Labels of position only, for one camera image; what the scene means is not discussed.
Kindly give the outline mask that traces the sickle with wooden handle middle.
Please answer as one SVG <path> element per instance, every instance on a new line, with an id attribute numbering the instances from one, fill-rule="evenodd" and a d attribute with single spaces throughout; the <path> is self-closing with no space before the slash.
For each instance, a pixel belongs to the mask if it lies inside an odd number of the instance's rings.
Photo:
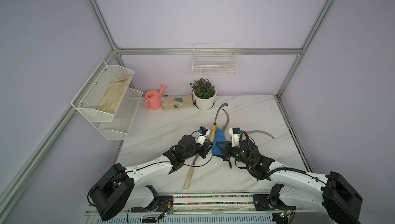
<path id="1" fill-rule="evenodd" d="M 216 135 L 216 130 L 217 130 L 217 118 L 218 118 L 219 112 L 220 112 L 220 110 L 224 109 L 224 107 L 227 107 L 227 106 L 229 106 L 228 103 L 223 103 L 223 104 L 218 108 L 218 110 L 217 110 L 217 113 L 216 113 L 216 116 L 215 116 L 215 120 L 214 120 L 212 129 L 211 129 L 211 141 L 212 141 L 212 142 L 214 142 L 214 138 L 215 138 L 215 135 Z"/>

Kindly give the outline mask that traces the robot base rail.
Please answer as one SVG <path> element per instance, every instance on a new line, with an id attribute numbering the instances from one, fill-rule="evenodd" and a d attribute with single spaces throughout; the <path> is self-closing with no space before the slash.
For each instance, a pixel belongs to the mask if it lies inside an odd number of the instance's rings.
<path id="1" fill-rule="evenodd" d="M 252 193 L 174 194 L 156 212 L 122 210 L 109 224 L 293 224 L 291 213 L 257 210 Z"/>

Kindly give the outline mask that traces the sickle with wooden handle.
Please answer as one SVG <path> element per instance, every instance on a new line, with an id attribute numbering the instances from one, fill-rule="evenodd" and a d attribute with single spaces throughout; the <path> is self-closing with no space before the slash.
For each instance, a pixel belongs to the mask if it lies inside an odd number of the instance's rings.
<path id="1" fill-rule="evenodd" d="M 216 113 L 216 116 L 215 116 L 215 120 L 214 120 L 212 129 L 211 129 L 211 141 L 212 141 L 212 142 L 214 142 L 214 138 L 215 138 L 215 135 L 216 135 L 216 130 L 217 130 L 217 118 L 218 118 L 219 112 L 220 112 L 220 110 L 224 109 L 224 107 L 227 107 L 227 106 L 229 106 L 228 103 L 223 103 L 223 104 L 218 108 L 218 110 L 217 110 L 217 113 Z"/>
<path id="2" fill-rule="evenodd" d="M 193 176 L 193 173 L 194 173 L 194 166 L 195 166 L 195 163 L 196 163 L 198 157 L 199 157 L 199 156 L 196 156 L 196 157 L 194 158 L 194 160 L 193 160 L 193 162 L 192 162 L 192 164 L 191 164 L 191 167 L 190 167 L 190 169 L 189 169 L 189 172 L 188 172 L 188 175 L 187 175 L 185 184 L 184 184 L 184 189 L 185 189 L 185 190 L 188 190 L 188 189 L 189 189 L 189 186 L 190 186 L 190 183 L 191 183 L 191 180 L 192 180 L 192 176 Z"/>
<path id="3" fill-rule="evenodd" d="M 267 135 L 267 136 L 269 136 L 269 137 L 271 137 L 271 138 L 274 139 L 274 136 L 273 136 L 273 135 L 271 135 L 270 133 L 268 133 L 268 132 L 266 132 L 266 131 L 263 131 L 263 130 L 252 130 L 252 131 L 247 131 L 247 134 L 248 134 L 248 135 L 250 135 L 250 134 L 252 134 L 252 133 L 262 133 L 262 134 L 265 134 L 265 135 Z"/>
<path id="4" fill-rule="evenodd" d="M 221 128 L 221 130 L 225 132 L 226 129 L 227 129 L 227 127 L 228 127 L 229 121 L 230 121 L 230 116 L 229 116 L 228 112 L 227 112 L 225 109 L 222 109 L 222 110 L 224 111 L 224 113 L 225 113 L 225 115 L 226 115 L 226 123 L 225 123 L 225 125 Z"/>

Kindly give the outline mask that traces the blue fluffy rag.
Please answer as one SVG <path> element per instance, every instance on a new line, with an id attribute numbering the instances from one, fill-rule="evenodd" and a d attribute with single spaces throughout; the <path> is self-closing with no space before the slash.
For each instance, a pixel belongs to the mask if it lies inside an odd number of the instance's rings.
<path id="1" fill-rule="evenodd" d="M 213 147 L 211 150 L 214 157 L 222 156 L 222 150 L 224 148 L 225 142 L 226 137 L 224 131 L 222 131 L 220 128 L 217 128 L 213 139 Z"/>

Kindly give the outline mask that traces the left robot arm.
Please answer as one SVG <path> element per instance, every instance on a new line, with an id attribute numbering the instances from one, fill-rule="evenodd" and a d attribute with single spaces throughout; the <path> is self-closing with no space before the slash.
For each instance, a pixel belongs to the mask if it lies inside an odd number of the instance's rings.
<path id="1" fill-rule="evenodd" d="M 160 176 L 171 174 L 185 165 L 185 161 L 195 156 L 205 159 L 213 147 L 213 142 L 200 135 L 199 143 L 192 135 L 184 135 L 177 145 L 172 146 L 159 158 L 137 165 L 124 167 L 120 163 L 112 165 L 88 191 L 87 199 L 98 211 L 102 221 L 118 215 L 125 207 L 156 208 L 158 193 L 146 183 Z"/>

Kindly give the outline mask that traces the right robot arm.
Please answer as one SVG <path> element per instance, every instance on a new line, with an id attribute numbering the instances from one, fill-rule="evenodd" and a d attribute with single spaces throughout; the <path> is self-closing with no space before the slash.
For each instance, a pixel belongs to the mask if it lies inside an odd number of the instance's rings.
<path id="1" fill-rule="evenodd" d="M 358 224 L 362 196 L 339 173 L 310 173 L 288 167 L 259 153 L 250 140 L 233 147 L 229 142 L 215 142 L 213 149 L 225 161 L 230 158 L 245 164 L 256 180 L 274 181 L 270 204 L 275 209 L 302 207 L 327 214 L 338 224 Z"/>

